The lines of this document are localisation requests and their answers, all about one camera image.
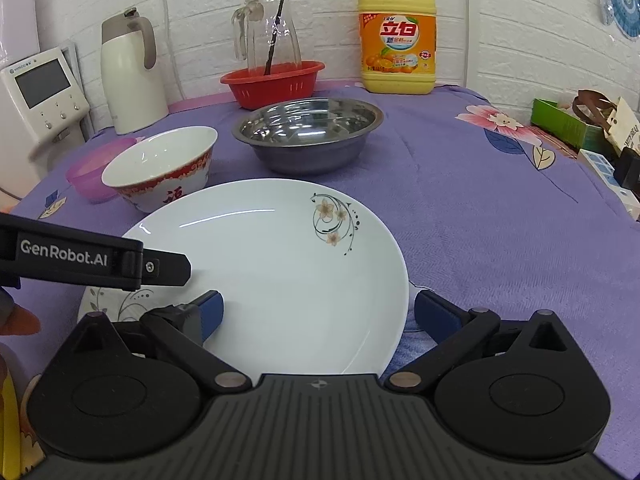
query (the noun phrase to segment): stainless steel bowl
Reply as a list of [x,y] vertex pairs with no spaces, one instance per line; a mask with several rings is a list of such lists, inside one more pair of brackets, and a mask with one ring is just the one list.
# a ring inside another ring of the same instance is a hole
[[233,134],[277,173],[319,174],[360,155],[382,119],[379,108],[355,99],[298,99],[251,112]]

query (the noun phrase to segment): white thermos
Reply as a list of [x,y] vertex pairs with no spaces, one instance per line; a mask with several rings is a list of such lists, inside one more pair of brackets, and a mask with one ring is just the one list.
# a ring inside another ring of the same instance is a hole
[[135,7],[102,22],[100,71],[117,134],[145,128],[169,113],[154,30]]

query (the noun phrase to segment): pink flower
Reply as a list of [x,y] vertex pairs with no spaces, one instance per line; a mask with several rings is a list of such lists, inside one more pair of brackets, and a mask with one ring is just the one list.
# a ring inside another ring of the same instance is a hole
[[481,128],[486,128],[492,132],[498,132],[512,139],[528,142],[534,146],[542,144],[542,141],[529,127],[523,126],[515,119],[510,118],[492,106],[469,105],[466,107],[466,111],[471,113],[460,114],[456,116],[456,118],[461,121],[466,121],[467,123],[475,124]]
[[318,210],[318,214],[320,215],[320,219],[324,220],[325,218],[329,220],[334,219],[334,205],[332,203],[327,202],[324,198],[322,199],[322,203],[319,203],[316,206],[316,210]]
[[340,241],[340,235],[337,232],[329,233],[326,236],[326,242],[331,244],[332,246],[336,246],[336,244]]

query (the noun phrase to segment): glass pitcher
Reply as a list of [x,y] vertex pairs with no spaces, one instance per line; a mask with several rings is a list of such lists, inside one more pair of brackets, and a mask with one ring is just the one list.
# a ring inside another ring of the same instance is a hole
[[265,75],[273,46],[270,73],[300,69],[300,46],[293,26],[289,0],[283,0],[276,24],[280,0],[244,0],[231,18],[234,26],[236,57],[247,61],[249,76]]

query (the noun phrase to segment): dish soap bottle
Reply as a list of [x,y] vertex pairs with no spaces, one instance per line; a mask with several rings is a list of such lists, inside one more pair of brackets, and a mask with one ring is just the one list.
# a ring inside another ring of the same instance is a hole
[[428,94],[436,83],[436,1],[358,0],[362,82],[370,92]]

